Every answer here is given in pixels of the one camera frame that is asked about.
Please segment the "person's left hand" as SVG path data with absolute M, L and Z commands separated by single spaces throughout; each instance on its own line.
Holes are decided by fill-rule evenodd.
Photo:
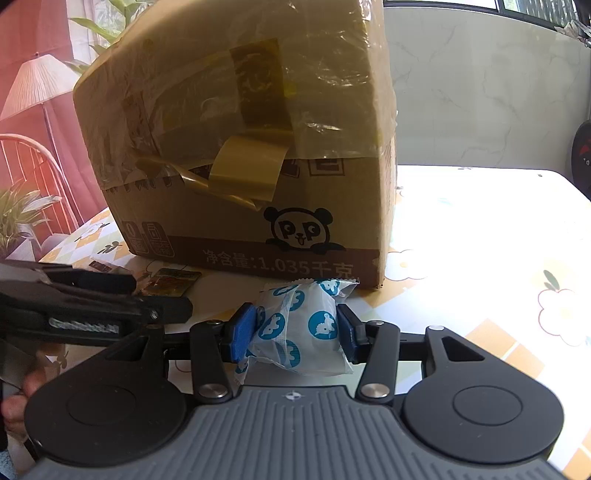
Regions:
M 32 371 L 25 377 L 21 391 L 4 399 L 1 404 L 5 429 L 9 435 L 19 441 L 23 441 L 27 437 L 24 425 L 24 412 L 27 403 L 46 381 L 46 372 L 43 368 Z

